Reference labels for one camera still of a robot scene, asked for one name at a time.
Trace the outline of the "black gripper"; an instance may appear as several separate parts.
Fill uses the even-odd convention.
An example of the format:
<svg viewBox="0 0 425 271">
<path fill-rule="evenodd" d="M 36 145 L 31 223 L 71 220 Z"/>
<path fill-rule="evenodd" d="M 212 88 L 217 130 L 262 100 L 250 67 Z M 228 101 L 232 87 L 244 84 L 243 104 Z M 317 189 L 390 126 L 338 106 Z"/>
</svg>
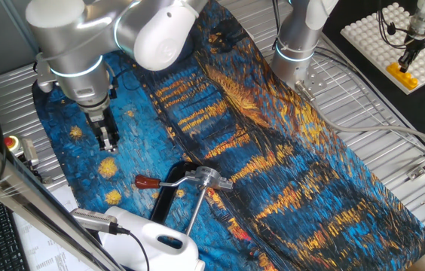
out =
<svg viewBox="0 0 425 271">
<path fill-rule="evenodd" d="M 119 135 L 110 106 L 83 108 L 83 111 L 100 149 L 115 152 L 118 149 Z"/>
</svg>

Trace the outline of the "black slim gripper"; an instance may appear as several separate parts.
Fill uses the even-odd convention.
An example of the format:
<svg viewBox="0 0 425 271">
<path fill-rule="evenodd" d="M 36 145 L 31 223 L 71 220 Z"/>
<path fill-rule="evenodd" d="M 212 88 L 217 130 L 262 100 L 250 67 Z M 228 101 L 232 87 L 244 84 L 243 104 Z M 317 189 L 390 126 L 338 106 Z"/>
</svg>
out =
<svg viewBox="0 0 425 271">
<path fill-rule="evenodd" d="M 405 51 L 398 59 L 400 72 L 406 73 L 409 66 L 423 49 L 425 49 L 425 39 L 417 40 L 407 36 L 405 38 Z"/>
</svg>

